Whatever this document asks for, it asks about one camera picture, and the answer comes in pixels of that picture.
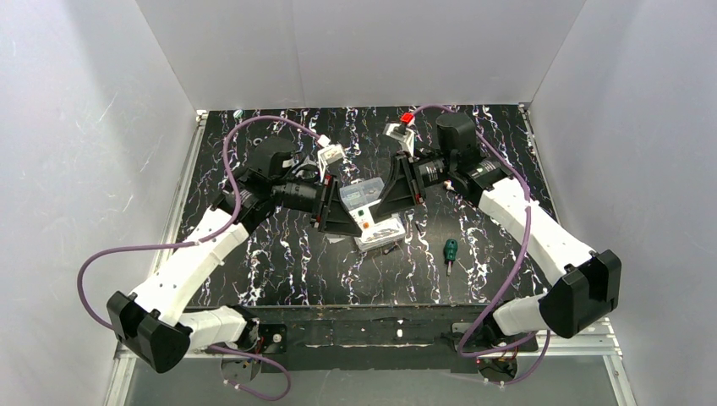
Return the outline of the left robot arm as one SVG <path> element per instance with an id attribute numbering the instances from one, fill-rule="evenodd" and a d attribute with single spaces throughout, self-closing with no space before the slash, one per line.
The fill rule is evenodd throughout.
<path id="1" fill-rule="evenodd" d="M 329 164 L 344 149 L 319 138 L 316 162 L 298 163 L 297 146 L 283 138 L 260 143 L 242 166 L 230 172 L 224 189 L 161 267 L 130 294 L 114 293 L 107 302 L 118 341 L 154 371 L 171 370 L 196 349 L 226 343 L 253 350 L 260 342 L 258 317 L 239 305 L 186 312 L 203 282 L 278 207 L 303 211 L 322 233 L 359 237 L 363 229 L 342 202 Z"/>

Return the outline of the white remote control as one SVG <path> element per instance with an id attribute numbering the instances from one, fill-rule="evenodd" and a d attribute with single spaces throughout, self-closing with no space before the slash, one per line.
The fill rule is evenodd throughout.
<path id="1" fill-rule="evenodd" d="M 360 238 L 366 237 L 375 225 L 375 221 L 370 212 L 370 207 L 374 203 L 376 203 L 376 200 L 368 202 L 365 198 L 352 199 L 348 202 L 349 214 L 360 228 Z"/>

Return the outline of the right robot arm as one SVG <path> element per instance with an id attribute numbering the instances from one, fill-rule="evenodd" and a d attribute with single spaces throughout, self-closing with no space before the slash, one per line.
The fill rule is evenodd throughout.
<path id="1" fill-rule="evenodd" d="M 490 337 L 550 330 L 571 338 L 615 310 L 619 302 L 621 260 L 611 250 L 598 252 L 580 241 L 532 199 L 527 183 L 499 154 L 478 146 L 475 122 L 462 112 L 436 119 L 439 146 L 418 150 L 412 113 L 385 126 L 383 134 L 401 150 L 379 202 L 375 220 L 423 204 L 429 187 L 449 183 L 463 200 L 498 222 L 544 273 L 544 294 L 511 299 L 490 310 L 481 327 Z"/>

